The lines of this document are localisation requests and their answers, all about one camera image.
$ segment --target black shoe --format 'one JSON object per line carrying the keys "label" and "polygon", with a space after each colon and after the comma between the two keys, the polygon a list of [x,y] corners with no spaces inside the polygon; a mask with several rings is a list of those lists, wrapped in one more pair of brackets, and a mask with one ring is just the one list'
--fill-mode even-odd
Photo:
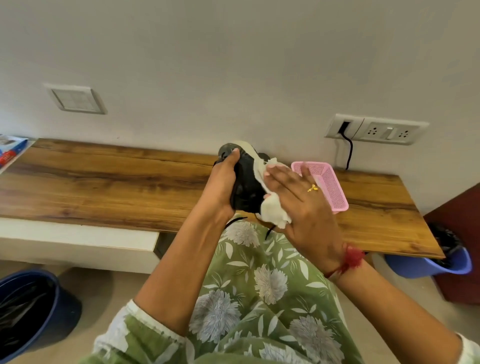
{"label": "black shoe", "polygon": [[235,148],[240,150],[240,159],[234,167],[237,178],[230,196],[230,205],[235,211],[260,213],[260,205],[264,201],[265,191],[253,174],[253,159],[261,158],[267,162],[270,158],[265,153],[259,155],[247,142],[234,141],[221,146],[215,164],[222,162]]}

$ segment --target red thread bracelet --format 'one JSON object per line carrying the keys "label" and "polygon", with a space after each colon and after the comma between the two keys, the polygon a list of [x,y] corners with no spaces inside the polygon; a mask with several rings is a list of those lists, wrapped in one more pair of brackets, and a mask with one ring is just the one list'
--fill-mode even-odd
{"label": "red thread bracelet", "polygon": [[364,256],[365,253],[362,250],[351,245],[347,245],[345,248],[344,263],[339,268],[324,274],[324,277],[330,279],[335,274],[335,276],[338,278],[347,270],[360,267]]}

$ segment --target wooden table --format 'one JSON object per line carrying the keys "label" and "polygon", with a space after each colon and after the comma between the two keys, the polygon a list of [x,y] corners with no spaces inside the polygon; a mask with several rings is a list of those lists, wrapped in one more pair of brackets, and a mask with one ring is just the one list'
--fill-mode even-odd
{"label": "wooden table", "polygon": [[[0,216],[176,232],[216,156],[40,139],[0,175]],[[443,257],[401,179],[336,171],[345,240],[373,252]]]}

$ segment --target gold ring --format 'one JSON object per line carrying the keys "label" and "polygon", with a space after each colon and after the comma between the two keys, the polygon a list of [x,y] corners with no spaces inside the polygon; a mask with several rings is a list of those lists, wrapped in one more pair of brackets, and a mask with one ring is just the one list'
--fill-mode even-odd
{"label": "gold ring", "polygon": [[318,187],[313,184],[313,185],[310,187],[310,189],[307,190],[307,192],[310,192],[310,191],[318,191]]}

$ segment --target black garbage bag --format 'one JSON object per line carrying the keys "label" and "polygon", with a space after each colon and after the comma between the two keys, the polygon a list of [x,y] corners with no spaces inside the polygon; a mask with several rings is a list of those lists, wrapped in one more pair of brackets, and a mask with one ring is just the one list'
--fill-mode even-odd
{"label": "black garbage bag", "polygon": [[454,252],[463,248],[464,245],[462,240],[453,231],[447,229],[442,224],[428,223],[427,225],[445,254],[444,259],[431,258],[431,261],[443,268],[450,269],[452,267],[452,260],[450,257]]}
{"label": "black garbage bag", "polygon": [[0,302],[0,358],[24,346],[45,323],[55,300],[55,286],[38,278]]}

